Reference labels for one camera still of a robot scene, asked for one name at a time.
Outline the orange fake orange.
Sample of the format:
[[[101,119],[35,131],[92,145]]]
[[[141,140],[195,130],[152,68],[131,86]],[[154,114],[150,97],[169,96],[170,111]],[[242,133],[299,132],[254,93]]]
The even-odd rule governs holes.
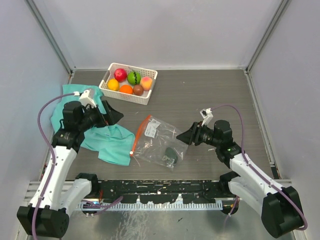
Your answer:
[[[130,85],[125,84],[125,85],[122,85],[119,88],[119,92],[132,95],[133,94],[133,88]]]

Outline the clear zip bag orange seal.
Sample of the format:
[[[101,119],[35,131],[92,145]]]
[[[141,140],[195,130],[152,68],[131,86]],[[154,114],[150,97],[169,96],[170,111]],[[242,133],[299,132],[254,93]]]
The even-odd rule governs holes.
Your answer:
[[[148,115],[140,124],[130,151],[136,160],[144,160],[170,169],[184,159],[188,145],[176,139],[182,132],[175,126]],[[174,167],[167,167],[163,160],[166,148],[175,150],[178,160]]]

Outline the yellow fake lemon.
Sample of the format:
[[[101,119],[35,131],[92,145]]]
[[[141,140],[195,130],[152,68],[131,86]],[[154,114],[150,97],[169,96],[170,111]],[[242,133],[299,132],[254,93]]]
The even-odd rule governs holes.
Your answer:
[[[111,91],[117,92],[120,89],[120,84],[115,78],[112,78],[108,80],[107,88]]]

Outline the brown fake kiwi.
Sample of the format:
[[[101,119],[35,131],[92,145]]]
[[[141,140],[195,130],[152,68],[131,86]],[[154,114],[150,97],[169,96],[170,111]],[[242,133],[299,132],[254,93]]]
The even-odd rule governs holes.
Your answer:
[[[143,88],[140,84],[136,84],[136,85],[133,87],[133,93],[134,93],[136,96],[142,96],[143,93],[144,93],[144,88]]]

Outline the red fake apple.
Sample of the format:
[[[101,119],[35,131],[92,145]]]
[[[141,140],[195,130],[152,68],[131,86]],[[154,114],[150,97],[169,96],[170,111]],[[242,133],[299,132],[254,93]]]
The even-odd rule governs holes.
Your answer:
[[[113,75],[114,78],[120,83],[124,82],[127,79],[127,72],[123,68],[117,68],[114,71]]]

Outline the green fake fruit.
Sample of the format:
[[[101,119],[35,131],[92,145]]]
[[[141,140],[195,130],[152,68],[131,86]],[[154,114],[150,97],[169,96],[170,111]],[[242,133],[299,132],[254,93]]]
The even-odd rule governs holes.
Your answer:
[[[131,71],[127,74],[127,81],[132,86],[139,85],[141,81],[141,75],[137,71]]]

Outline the fake peach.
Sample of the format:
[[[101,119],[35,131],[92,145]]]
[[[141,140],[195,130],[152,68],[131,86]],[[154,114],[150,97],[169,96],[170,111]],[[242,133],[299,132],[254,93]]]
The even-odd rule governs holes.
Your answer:
[[[153,79],[151,77],[145,76],[140,80],[140,85],[142,86],[144,91],[149,91],[152,87]]]

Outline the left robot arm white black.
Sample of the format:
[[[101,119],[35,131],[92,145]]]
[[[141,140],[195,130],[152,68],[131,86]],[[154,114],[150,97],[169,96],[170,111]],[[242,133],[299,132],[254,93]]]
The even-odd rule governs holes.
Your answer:
[[[53,136],[50,160],[38,189],[28,206],[20,206],[17,218],[33,239],[61,239],[69,226],[70,216],[87,196],[95,198],[101,188],[96,174],[80,173],[65,194],[62,189],[67,173],[75,160],[85,132],[93,127],[115,125],[123,114],[102,101],[105,113],[88,101],[71,101],[64,105],[60,128]]]

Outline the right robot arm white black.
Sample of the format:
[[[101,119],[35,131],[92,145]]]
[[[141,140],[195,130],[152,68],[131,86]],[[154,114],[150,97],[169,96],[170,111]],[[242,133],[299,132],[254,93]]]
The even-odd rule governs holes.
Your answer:
[[[187,145],[204,143],[215,147],[218,159],[231,170],[220,176],[220,193],[225,197],[236,195],[252,207],[272,237],[279,238],[305,227],[298,192],[292,186],[284,187],[274,181],[254,164],[234,141],[228,121],[217,120],[213,129],[194,122],[176,138]]]

